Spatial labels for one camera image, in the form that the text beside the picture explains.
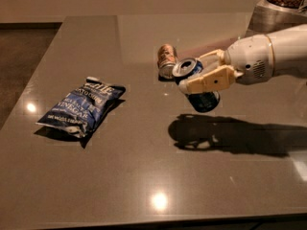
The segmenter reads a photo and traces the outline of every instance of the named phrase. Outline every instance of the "can top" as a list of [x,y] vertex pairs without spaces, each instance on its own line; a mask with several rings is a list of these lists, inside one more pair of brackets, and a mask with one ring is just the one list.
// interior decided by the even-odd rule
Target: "can top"
[[174,77],[184,77],[189,75],[197,65],[197,60],[193,57],[188,57],[178,62],[173,69]]

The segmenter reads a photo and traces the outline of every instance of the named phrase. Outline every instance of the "floor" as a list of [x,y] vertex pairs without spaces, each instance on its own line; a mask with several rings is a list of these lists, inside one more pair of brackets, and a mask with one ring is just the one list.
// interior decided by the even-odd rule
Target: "floor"
[[0,25],[0,129],[59,26],[60,23]]

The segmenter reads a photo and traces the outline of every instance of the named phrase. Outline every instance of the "blue chip bag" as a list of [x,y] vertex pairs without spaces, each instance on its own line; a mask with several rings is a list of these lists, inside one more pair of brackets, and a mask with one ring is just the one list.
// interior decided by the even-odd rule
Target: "blue chip bag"
[[109,109],[125,93],[121,85],[110,85],[88,77],[86,83],[58,102],[38,125],[66,131],[77,138],[93,133]]

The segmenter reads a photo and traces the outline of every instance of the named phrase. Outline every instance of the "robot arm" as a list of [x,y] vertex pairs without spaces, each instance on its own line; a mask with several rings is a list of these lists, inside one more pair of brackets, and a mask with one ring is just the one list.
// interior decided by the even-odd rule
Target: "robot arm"
[[[212,56],[217,62],[209,62]],[[307,24],[243,38],[199,60],[205,65],[203,71],[179,84],[184,94],[223,90],[233,82],[255,84],[282,74],[306,76]]]

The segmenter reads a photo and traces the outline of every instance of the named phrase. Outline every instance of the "can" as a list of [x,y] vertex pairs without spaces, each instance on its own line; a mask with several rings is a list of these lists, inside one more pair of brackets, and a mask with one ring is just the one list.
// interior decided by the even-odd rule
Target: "can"
[[[182,80],[185,80],[203,70],[199,60],[188,57],[178,62],[173,68],[173,76],[175,83],[179,85]],[[205,92],[201,94],[185,95],[190,104],[198,112],[208,112],[213,110],[220,102],[220,94],[217,91]]]
[[177,50],[170,44],[162,45],[157,52],[157,67],[159,77],[163,80],[172,80],[173,68],[177,63]]

